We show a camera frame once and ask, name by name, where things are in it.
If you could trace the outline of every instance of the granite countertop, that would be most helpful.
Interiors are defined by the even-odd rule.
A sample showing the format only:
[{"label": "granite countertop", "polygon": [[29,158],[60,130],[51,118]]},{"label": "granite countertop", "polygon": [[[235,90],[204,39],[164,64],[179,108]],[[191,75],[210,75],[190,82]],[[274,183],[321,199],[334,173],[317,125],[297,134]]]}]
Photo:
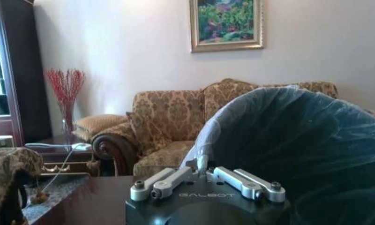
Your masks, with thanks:
[{"label": "granite countertop", "polygon": [[[47,186],[51,179],[40,184],[41,188]],[[37,205],[31,204],[31,197],[36,195],[37,188],[27,188],[28,193],[28,206],[23,209],[23,214],[32,224],[59,202],[74,192],[74,190],[88,181],[90,177],[87,175],[68,176],[60,175],[51,186],[47,188],[44,193],[49,194],[49,199]]]}]

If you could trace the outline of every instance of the painting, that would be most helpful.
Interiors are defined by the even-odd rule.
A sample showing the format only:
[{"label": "painting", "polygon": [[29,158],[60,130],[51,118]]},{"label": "painting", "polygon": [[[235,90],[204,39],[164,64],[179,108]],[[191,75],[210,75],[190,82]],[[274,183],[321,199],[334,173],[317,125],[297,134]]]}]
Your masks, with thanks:
[{"label": "painting", "polygon": [[263,0],[190,0],[191,51],[262,49]]}]

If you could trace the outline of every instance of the plastic bag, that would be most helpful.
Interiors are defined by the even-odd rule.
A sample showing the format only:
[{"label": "plastic bag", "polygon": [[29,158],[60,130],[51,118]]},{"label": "plastic bag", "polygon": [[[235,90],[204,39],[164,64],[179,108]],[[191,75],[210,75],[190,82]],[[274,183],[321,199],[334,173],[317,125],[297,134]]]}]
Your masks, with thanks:
[{"label": "plastic bag", "polygon": [[279,181],[293,203],[282,224],[375,224],[375,117],[298,87],[260,88],[206,123],[198,158]]}]

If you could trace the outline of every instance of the dark wooden table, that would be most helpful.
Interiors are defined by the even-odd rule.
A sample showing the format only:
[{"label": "dark wooden table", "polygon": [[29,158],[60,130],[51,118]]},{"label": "dark wooden table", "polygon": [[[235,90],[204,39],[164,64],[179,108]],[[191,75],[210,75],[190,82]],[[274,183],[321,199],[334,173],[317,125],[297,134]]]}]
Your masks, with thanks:
[{"label": "dark wooden table", "polygon": [[134,177],[91,178],[33,225],[124,225]]},{"label": "dark wooden table", "polygon": [[[57,145],[59,147],[35,147],[27,148],[40,153],[43,157],[43,176],[55,175],[63,166],[64,160],[70,154],[71,147],[60,147],[60,145],[70,145],[76,143],[86,143],[86,141],[76,136],[65,137],[64,135],[56,136],[37,143]],[[100,176],[100,169],[91,170],[87,163],[92,160],[92,150],[74,151],[65,163],[61,174],[88,174],[91,176]]]}]

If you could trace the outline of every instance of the vase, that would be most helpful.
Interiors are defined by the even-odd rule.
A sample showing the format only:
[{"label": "vase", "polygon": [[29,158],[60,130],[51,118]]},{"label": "vase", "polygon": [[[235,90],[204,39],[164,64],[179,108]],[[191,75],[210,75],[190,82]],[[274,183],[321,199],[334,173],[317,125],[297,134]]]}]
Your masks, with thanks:
[{"label": "vase", "polygon": [[59,104],[61,116],[63,116],[63,135],[65,137],[67,144],[71,144],[72,132],[75,131],[74,124],[74,103]]}]

